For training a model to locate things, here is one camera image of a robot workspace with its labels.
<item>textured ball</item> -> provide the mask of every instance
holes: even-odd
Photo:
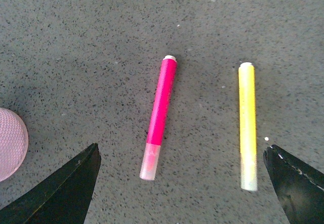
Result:
[[[14,112],[0,108],[0,182],[22,164],[28,149],[28,132]]]

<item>highlighter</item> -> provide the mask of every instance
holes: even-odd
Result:
[[[166,56],[162,60],[140,172],[140,178],[143,180],[155,179],[176,69],[175,57]]]
[[[241,188],[257,191],[255,71],[250,62],[238,69]]]

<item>gray speckled surface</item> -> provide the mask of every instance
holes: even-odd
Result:
[[[94,142],[102,165],[87,224],[288,224],[263,150],[278,144],[324,171],[324,0],[0,1],[0,107],[30,134],[0,208]],[[156,181],[145,182],[167,54],[179,67]],[[240,61],[256,66],[256,193],[239,187]]]

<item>yellow marker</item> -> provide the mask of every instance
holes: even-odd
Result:
[[[238,69],[238,84],[241,188],[249,191],[257,191],[255,77],[252,63],[245,62],[241,64]]]

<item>pink marker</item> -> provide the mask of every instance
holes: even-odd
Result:
[[[157,83],[151,122],[148,129],[140,173],[140,178],[144,180],[155,179],[157,161],[162,144],[176,69],[176,58],[173,56],[166,56],[162,61],[160,76]]]

